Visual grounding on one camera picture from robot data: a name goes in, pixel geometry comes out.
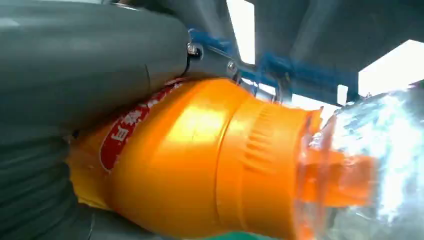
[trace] red label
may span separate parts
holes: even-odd
[[[180,82],[179,79],[173,80],[148,100],[139,103],[132,110],[124,112],[118,117],[100,146],[100,162],[105,170],[110,171],[114,168],[115,162],[137,125],[146,119],[155,104],[162,101],[172,90],[181,86]]]

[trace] orange bottle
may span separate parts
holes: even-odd
[[[332,124],[325,148],[308,147],[320,122],[319,110],[257,100],[227,79],[174,83],[80,136],[71,180],[81,202],[163,235],[308,239],[316,224],[302,206],[367,204],[374,177],[369,157],[354,156],[352,173],[325,147]]]

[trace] gray machine part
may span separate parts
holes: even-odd
[[[0,0],[0,239],[153,236],[77,203],[63,136],[181,76],[188,40],[149,11]]]

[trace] screw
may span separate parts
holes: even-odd
[[[237,67],[236,64],[233,61],[229,61],[228,65],[227,65],[228,70],[230,70],[231,72],[235,72]]]
[[[187,52],[189,55],[196,55],[198,53],[198,48],[192,43],[187,43]]]

